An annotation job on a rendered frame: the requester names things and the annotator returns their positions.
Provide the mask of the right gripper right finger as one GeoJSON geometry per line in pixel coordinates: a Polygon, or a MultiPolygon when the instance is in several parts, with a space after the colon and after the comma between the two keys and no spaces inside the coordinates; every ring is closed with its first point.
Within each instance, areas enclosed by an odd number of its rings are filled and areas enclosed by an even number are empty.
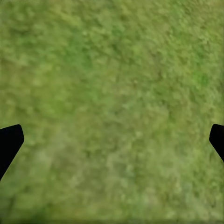
{"type": "Polygon", "coordinates": [[[214,124],[210,132],[209,140],[224,162],[224,126],[214,124]]]}

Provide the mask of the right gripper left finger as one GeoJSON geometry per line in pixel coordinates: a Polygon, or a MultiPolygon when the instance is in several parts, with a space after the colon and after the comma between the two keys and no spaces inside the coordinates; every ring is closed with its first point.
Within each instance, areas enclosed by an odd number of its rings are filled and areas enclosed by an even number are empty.
{"type": "Polygon", "coordinates": [[[0,180],[24,143],[20,124],[0,129],[0,180]]]}

